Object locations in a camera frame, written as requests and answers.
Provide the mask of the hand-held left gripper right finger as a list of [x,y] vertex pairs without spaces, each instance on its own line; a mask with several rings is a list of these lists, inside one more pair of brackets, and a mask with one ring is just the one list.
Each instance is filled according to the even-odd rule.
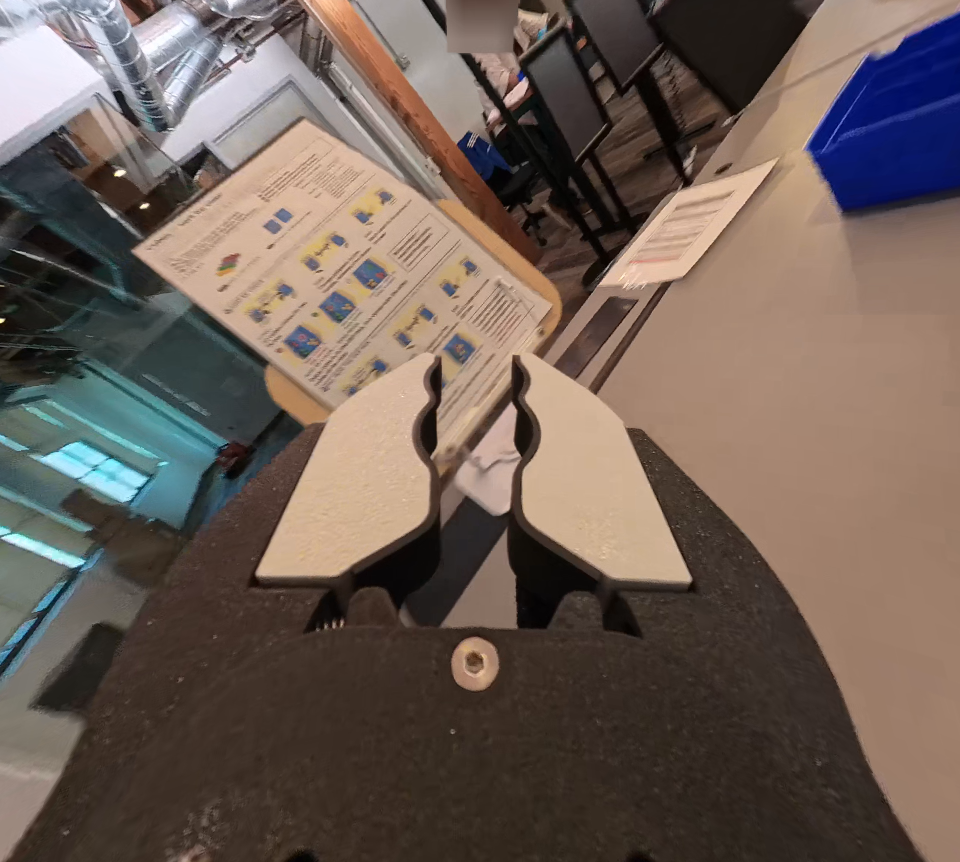
[[565,598],[615,616],[626,593],[679,594],[693,576],[627,428],[539,357],[511,364],[509,565],[518,626],[548,626]]

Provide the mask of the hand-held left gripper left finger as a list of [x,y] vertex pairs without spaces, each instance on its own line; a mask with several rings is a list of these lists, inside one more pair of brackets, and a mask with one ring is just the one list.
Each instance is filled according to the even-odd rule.
[[442,365],[424,353],[329,417],[255,570],[267,589],[381,590],[399,610],[441,561]]

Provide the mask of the blue plastic bin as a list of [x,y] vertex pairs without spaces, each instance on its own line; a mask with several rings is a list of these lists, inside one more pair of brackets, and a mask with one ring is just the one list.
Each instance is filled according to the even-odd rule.
[[843,212],[957,190],[959,14],[865,56],[805,149]]

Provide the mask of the white stand base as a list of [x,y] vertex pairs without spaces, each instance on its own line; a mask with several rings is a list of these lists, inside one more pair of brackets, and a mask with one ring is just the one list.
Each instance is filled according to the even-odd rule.
[[514,473],[521,455],[515,444],[518,414],[510,404],[490,427],[456,472],[453,484],[491,516],[511,509]]

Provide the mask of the black desk inlay plate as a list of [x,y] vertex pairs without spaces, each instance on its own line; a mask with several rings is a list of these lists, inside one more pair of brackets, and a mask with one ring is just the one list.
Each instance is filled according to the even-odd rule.
[[607,298],[558,356],[554,367],[569,378],[581,376],[637,304],[634,298]]

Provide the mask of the wooden display board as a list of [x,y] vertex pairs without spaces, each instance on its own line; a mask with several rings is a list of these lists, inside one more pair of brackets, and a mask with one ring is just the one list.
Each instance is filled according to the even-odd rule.
[[[513,282],[526,286],[530,292],[542,297],[549,304],[546,316],[537,325],[537,341],[533,351],[539,352],[558,328],[563,314],[563,303],[554,283],[536,269],[522,252],[505,241],[462,203],[441,199],[434,205],[473,242],[494,256],[499,265],[511,273]],[[270,399],[300,425],[323,424],[330,417],[330,409],[274,366],[267,366],[264,376]]]

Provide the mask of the printed instruction sheet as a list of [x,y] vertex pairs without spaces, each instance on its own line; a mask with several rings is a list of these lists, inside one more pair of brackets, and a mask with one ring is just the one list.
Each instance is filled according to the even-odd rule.
[[496,280],[529,290],[435,203],[300,119],[133,252],[332,412],[438,356],[437,455],[451,456],[538,330],[490,335]]

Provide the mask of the cardboard box stack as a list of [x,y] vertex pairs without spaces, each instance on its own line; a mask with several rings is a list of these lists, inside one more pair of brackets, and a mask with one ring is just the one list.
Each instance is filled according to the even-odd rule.
[[88,525],[91,536],[117,562],[170,561],[186,544],[185,537],[163,520],[102,501],[85,489],[68,494],[59,507],[67,516]]

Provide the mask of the small grid window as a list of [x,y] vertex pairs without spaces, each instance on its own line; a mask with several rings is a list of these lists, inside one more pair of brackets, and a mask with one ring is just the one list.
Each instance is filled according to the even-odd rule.
[[83,488],[131,504],[167,466],[159,456],[84,424],[28,410],[2,415],[2,475],[23,474],[30,488]]

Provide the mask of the paper in plastic sleeve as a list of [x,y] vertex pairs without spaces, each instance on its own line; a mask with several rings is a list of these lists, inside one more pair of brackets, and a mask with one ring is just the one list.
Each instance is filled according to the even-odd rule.
[[606,270],[600,288],[622,292],[682,279],[764,184],[779,159],[680,189]]

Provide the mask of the black office chair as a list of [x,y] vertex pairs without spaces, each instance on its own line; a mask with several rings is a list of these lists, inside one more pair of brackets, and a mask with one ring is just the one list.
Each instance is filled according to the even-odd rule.
[[510,176],[507,176],[505,170],[499,170],[499,173],[492,186],[494,194],[508,212],[521,209],[522,231],[531,236],[537,245],[544,247],[546,238],[541,229],[541,221],[546,218],[546,212],[543,209],[530,209],[537,195],[534,189],[540,179],[536,168],[531,163],[524,162],[514,167]]

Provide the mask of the blue jacket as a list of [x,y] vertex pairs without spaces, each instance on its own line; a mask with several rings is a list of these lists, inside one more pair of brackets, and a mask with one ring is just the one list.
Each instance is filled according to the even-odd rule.
[[466,132],[458,140],[457,146],[476,174],[487,184],[504,184],[514,173],[510,163],[484,136]]

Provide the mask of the black display on stand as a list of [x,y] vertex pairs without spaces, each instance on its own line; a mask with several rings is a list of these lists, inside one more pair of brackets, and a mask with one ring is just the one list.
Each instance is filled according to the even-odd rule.
[[599,159],[599,146],[614,125],[570,30],[563,23],[554,25],[520,58],[556,137],[563,171],[599,223],[590,234],[637,234],[642,219],[630,214]]
[[653,73],[665,47],[642,0],[562,0],[586,32],[606,75],[624,97],[634,89],[682,185],[691,184],[691,149]]

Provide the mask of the wooden column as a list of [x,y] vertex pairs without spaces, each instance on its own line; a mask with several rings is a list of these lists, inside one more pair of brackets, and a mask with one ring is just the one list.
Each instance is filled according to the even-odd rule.
[[538,263],[543,254],[541,248],[522,231],[520,224],[474,171],[467,157],[350,1],[297,1],[327,33],[367,88],[393,112],[426,157],[432,160],[460,202],[526,260]]

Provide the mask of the black mesh chair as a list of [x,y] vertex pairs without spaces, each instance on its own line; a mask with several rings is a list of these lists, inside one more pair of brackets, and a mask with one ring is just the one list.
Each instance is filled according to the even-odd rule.
[[660,0],[662,43],[735,114],[744,110],[806,28],[791,0]]

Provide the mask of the round silver duct pipes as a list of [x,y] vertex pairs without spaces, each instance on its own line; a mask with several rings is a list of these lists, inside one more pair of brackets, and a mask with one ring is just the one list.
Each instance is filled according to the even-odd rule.
[[173,0],[133,25],[122,0],[1,0],[2,39],[64,19],[82,30],[139,124],[166,133],[217,62],[227,21],[271,19],[282,0]]

